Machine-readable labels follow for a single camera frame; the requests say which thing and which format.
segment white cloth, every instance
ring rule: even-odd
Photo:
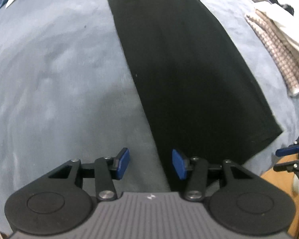
[[[273,20],[289,43],[299,52],[299,21],[295,17],[278,4],[270,4],[266,1],[255,3],[255,9]]]

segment black cloth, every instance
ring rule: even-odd
[[[108,2],[172,190],[184,186],[173,148],[242,164],[281,133],[242,56],[199,0]]]

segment gray bed sheet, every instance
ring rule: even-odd
[[[251,0],[201,0],[258,80],[283,134],[246,163],[256,174],[299,131],[273,60],[243,16]],[[17,0],[0,10],[0,230],[7,197],[71,158],[92,162],[129,147],[118,191],[168,191],[107,0]],[[93,183],[85,188],[93,194]]]

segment white logo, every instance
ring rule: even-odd
[[[156,198],[156,196],[155,196],[155,195],[153,195],[153,194],[151,194],[151,195],[147,196],[147,198],[148,198],[148,199],[150,199],[150,200],[152,200],[152,199],[155,199],[155,198]]]

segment silver bolt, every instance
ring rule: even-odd
[[[111,199],[114,197],[114,192],[113,191],[101,191],[98,195],[102,199]]]
[[[202,193],[200,191],[189,191],[187,192],[187,197],[190,199],[200,199],[202,197]]]

